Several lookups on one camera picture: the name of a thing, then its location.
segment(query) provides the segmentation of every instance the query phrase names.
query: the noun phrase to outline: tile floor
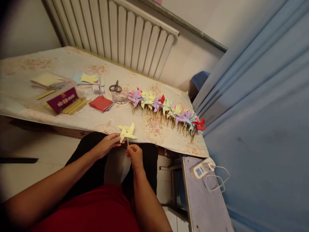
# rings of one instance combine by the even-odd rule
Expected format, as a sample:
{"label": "tile floor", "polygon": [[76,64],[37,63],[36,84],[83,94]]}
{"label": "tile floor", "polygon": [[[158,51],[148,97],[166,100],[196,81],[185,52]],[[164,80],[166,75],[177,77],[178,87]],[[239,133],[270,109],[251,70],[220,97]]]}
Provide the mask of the tile floor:
{"label": "tile floor", "polygon": [[[1,117],[0,152],[8,157],[39,158],[35,164],[2,164],[0,178],[4,200],[14,196],[30,185],[64,167],[76,149],[80,139],[49,133],[30,132],[8,124]],[[121,148],[113,149],[105,168],[105,183],[119,185],[129,171],[131,161]],[[171,176],[159,170],[159,166],[169,166],[171,160],[159,156],[157,197],[163,204],[171,200]],[[169,211],[166,215],[174,232],[189,231],[188,223],[181,221]]]}

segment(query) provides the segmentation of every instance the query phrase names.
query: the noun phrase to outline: radiator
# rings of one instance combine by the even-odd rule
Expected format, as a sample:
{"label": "radiator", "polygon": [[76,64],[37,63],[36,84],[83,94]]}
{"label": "radiator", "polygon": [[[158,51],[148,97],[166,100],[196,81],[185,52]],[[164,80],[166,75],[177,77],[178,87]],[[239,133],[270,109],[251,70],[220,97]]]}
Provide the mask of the radiator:
{"label": "radiator", "polygon": [[125,0],[44,0],[65,46],[160,78],[179,31]]}

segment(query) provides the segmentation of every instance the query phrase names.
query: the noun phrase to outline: forearm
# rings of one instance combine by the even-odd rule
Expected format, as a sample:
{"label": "forearm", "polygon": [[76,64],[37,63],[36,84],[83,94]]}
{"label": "forearm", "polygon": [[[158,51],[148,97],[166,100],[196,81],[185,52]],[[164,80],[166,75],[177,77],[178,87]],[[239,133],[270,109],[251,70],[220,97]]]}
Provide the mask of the forearm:
{"label": "forearm", "polygon": [[40,220],[61,201],[97,160],[91,152],[42,179],[5,202],[9,217],[18,227]]}
{"label": "forearm", "polygon": [[172,231],[143,168],[134,171],[134,199],[136,218],[142,231]]}

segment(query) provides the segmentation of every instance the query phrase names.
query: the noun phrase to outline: glass cup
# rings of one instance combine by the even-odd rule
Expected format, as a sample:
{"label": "glass cup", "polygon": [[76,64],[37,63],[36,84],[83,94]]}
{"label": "glass cup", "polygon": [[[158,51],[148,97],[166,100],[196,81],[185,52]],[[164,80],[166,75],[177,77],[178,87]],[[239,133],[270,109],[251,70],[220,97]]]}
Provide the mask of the glass cup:
{"label": "glass cup", "polygon": [[126,104],[128,102],[128,92],[121,90],[120,92],[112,91],[112,99],[116,104]]}

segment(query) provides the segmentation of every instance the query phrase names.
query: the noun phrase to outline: stack of sticks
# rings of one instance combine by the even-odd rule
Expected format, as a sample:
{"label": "stack of sticks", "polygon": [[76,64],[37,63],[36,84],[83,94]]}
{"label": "stack of sticks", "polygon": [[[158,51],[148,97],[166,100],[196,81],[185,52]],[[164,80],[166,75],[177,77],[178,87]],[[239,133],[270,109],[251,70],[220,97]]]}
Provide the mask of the stack of sticks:
{"label": "stack of sticks", "polygon": [[[132,115],[134,115],[134,113],[136,112],[137,109],[139,109],[139,107],[142,108],[142,106],[140,104],[138,104],[136,107],[134,107],[134,105],[132,104]],[[166,116],[166,113],[164,114],[163,113],[163,110],[162,108],[160,108],[157,112],[154,112],[150,107],[148,107],[147,105],[144,106],[144,108],[142,108],[142,116],[145,112],[145,115],[146,116],[150,116],[153,119],[157,118],[160,120],[160,123],[162,124],[162,121],[163,123],[166,122],[166,126],[168,126],[169,122],[172,123],[173,121],[173,124],[172,124],[172,130],[175,128],[176,126],[176,118],[173,117],[173,116],[169,116],[167,118]],[[179,131],[179,134],[183,134],[184,136],[186,135],[186,137],[189,135],[192,137],[191,139],[191,143],[194,142],[194,138],[195,138],[195,135],[197,134],[197,132],[195,132],[194,134],[192,133],[194,130],[189,130],[190,128],[190,125],[183,122],[183,126],[180,128],[181,126],[181,122],[178,122],[177,123],[177,131]]]}
{"label": "stack of sticks", "polygon": [[61,113],[65,113],[68,115],[73,115],[76,112],[80,111],[90,100],[87,100],[86,98],[78,98],[76,101],[74,101],[72,104],[64,108]]}

